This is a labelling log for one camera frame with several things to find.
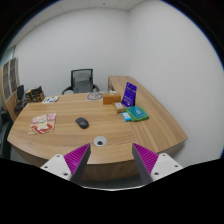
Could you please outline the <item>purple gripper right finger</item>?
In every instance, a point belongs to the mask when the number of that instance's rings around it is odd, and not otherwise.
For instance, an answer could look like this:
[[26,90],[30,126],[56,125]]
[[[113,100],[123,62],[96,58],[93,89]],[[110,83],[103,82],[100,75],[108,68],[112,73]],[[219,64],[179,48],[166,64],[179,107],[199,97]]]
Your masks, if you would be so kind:
[[142,183],[151,183],[151,172],[158,160],[159,155],[136,143],[132,144],[132,154],[134,156]]

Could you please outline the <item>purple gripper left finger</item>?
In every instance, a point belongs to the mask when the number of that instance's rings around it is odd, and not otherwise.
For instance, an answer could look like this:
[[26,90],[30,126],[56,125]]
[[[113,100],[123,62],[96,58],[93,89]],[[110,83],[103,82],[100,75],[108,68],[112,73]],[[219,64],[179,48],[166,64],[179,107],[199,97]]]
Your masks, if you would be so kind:
[[83,145],[64,156],[64,159],[71,171],[71,182],[80,182],[85,171],[86,164],[91,154],[89,144]]

